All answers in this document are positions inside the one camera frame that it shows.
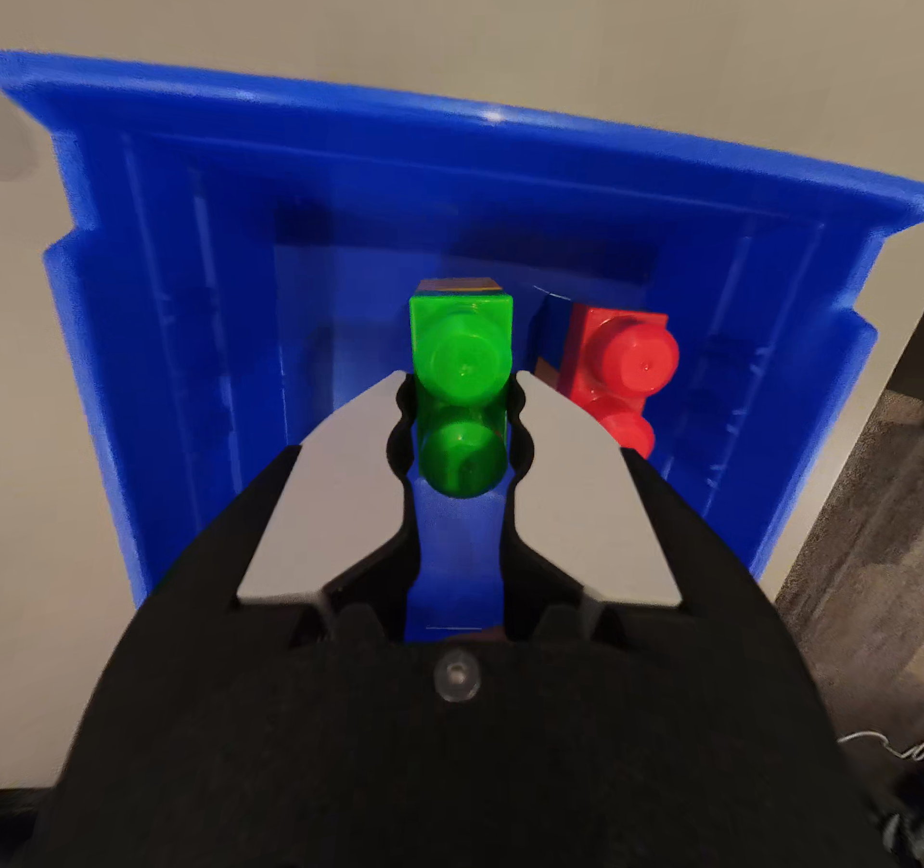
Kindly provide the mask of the blue plastic bin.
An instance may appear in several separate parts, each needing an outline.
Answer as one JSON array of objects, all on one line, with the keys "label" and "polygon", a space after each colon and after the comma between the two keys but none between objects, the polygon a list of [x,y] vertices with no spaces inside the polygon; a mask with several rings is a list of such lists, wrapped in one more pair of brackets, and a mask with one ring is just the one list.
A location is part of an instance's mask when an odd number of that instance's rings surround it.
[{"label": "blue plastic bin", "polygon": [[[487,277],[513,367],[559,369],[571,305],[668,315],[675,376],[621,447],[682,597],[719,538],[760,572],[871,351],[854,309],[922,184],[703,138],[506,106],[211,70],[2,54],[52,135],[75,228],[45,255],[133,590],[240,585],[299,447],[395,371],[410,297]],[[503,626],[507,468],[457,499],[409,478],[421,542],[403,641]]]}]

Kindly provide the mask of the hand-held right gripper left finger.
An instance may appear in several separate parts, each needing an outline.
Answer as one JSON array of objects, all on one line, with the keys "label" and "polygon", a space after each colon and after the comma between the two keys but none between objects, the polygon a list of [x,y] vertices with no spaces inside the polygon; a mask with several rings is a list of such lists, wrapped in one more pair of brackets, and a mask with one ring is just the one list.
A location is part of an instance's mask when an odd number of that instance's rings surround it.
[{"label": "hand-held right gripper left finger", "polygon": [[246,573],[242,606],[312,607],[325,625],[372,608],[403,641],[421,542],[409,478],[416,416],[412,376],[395,371],[303,439]]}]

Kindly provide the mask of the red two-stud block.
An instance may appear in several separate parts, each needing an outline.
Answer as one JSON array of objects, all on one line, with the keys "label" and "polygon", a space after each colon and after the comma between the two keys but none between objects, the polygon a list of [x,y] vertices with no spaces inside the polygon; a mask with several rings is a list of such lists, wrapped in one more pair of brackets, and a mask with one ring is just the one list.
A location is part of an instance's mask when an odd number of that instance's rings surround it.
[{"label": "red two-stud block", "polygon": [[644,408],[672,381],[679,357],[667,314],[573,303],[556,390],[619,446],[650,458],[656,437]]}]

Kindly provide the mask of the grey desk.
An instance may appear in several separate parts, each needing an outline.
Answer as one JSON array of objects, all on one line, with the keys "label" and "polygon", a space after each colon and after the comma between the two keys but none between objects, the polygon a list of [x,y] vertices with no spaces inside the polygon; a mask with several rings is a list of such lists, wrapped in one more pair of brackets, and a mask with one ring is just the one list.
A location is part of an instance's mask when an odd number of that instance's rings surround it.
[{"label": "grey desk", "polygon": [[[1,0],[2,49],[342,81],[922,181],[923,0]],[[51,786],[133,601],[41,256],[72,225],[2,99],[2,788]]]}]

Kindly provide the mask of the green two-stud block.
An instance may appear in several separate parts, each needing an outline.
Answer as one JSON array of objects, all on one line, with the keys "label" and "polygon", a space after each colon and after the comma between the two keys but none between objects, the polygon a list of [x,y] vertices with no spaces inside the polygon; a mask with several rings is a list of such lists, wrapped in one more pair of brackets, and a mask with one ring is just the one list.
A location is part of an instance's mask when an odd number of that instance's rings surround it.
[{"label": "green two-stud block", "polygon": [[410,297],[420,473],[442,495],[469,499],[506,473],[513,297]]}]

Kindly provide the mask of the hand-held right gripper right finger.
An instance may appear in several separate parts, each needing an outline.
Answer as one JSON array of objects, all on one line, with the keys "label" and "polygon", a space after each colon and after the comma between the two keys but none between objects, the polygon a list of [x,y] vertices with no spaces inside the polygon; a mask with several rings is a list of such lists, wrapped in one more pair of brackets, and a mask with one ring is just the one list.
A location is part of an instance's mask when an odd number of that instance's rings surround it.
[{"label": "hand-held right gripper right finger", "polygon": [[617,441],[527,371],[508,388],[500,540],[503,629],[528,641],[550,608],[591,636],[604,609],[675,611],[682,596]]}]

